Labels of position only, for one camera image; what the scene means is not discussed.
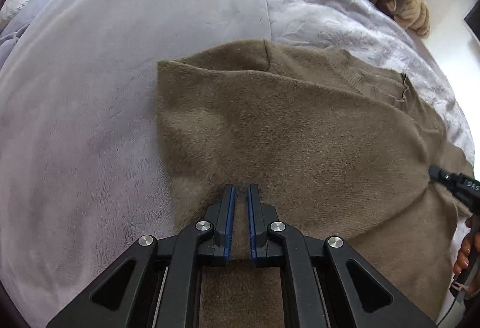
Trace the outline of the person's right hand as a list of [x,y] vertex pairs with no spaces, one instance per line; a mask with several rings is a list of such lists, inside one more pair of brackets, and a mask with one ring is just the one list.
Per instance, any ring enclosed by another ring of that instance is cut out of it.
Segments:
[[463,270],[470,266],[469,256],[473,248],[478,246],[477,236],[471,237],[472,233],[468,233],[460,246],[460,250],[457,253],[456,261],[453,265],[453,274],[457,277]]

